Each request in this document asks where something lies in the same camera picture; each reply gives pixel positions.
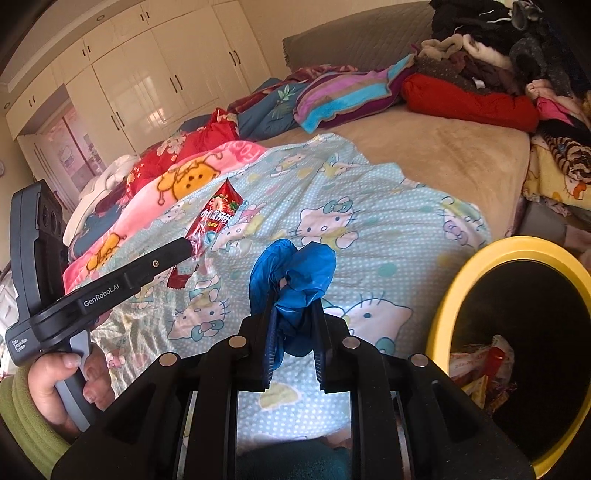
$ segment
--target red wrapper in trash can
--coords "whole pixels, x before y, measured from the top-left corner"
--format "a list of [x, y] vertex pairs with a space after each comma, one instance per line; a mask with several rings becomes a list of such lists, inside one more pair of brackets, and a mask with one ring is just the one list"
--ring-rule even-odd
[[193, 255], [173, 268], [167, 283], [170, 288], [185, 288], [199, 266], [199, 259], [215, 241], [218, 233], [234, 217], [242, 202], [242, 197], [234, 190], [229, 180], [219, 187], [185, 235], [193, 245]]

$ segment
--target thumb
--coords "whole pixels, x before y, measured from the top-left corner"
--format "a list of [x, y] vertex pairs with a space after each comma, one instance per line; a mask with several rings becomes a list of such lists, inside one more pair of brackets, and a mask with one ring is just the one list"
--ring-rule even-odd
[[75, 353], [48, 353], [39, 358], [29, 370], [29, 391], [33, 400], [57, 395], [56, 383], [74, 375], [81, 363], [80, 355]]

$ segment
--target pink garment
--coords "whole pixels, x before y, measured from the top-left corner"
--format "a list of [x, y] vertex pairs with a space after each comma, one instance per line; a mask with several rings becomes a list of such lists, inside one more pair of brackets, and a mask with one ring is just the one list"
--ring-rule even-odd
[[[267, 149], [253, 142], [236, 140], [208, 152], [189, 156], [144, 186], [128, 203], [113, 226], [64, 272], [64, 287], [71, 292], [80, 282], [98, 276], [115, 251], [139, 230], [149, 226], [183, 197], [213, 178], [255, 162]], [[200, 184], [191, 185], [191, 180]]]
[[540, 114], [540, 120], [550, 120], [552, 118], [556, 118], [556, 120], [562, 120], [569, 125], [573, 125], [573, 123], [569, 120], [569, 117], [566, 116], [567, 113], [570, 113], [570, 110], [559, 103], [553, 102], [552, 100], [548, 100], [544, 97], [539, 97], [535, 101], [535, 107], [538, 109], [538, 113]]
[[587, 128], [591, 129], [589, 119], [584, 115], [583, 109], [577, 103], [577, 100], [571, 97], [556, 95], [552, 88], [552, 83], [547, 79], [534, 80], [525, 87], [525, 94], [532, 100], [539, 97], [547, 98], [555, 103], [559, 103], [569, 111], [569, 115], [581, 120]]

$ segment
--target hand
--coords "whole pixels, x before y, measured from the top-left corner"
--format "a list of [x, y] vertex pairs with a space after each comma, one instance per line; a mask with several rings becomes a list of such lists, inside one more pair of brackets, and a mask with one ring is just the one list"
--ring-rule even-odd
[[[75, 353], [47, 353], [38, 358], [29, 370], [29, 391], [33, 403], [43, 418], [66, 440], [75, 438], [80, 431], [67, 414], [56, 390], [56, 383], [70, 378], [80, 366]], [[87, 378], [84, 397], [104, 410], [115, 400], [111, 376], [102, 350], [92, 344], [90, 356], [83, 368]]]

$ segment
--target yellow trash can rim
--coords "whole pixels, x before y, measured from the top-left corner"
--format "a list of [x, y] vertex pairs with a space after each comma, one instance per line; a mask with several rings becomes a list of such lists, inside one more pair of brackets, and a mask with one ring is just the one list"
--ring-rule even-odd
[[[427, 355], [445, 373], [449, 373], [449, 357], [456, 318], [464, 299], [476, 282], [494, 267], [515, 261], [537, 261], [563, 274], [577, 289], [591, 315], [591, 276], [581, 263], [564, 248], [531, 236], [512, 236], [494, 242], [477, 252], [453, 280], [441, 301], [427, 341]], [[591, 385], [575, 420], [562, 438], [532, 465], [537, 478], [550, 471], [578, 432], [591, 407]]]

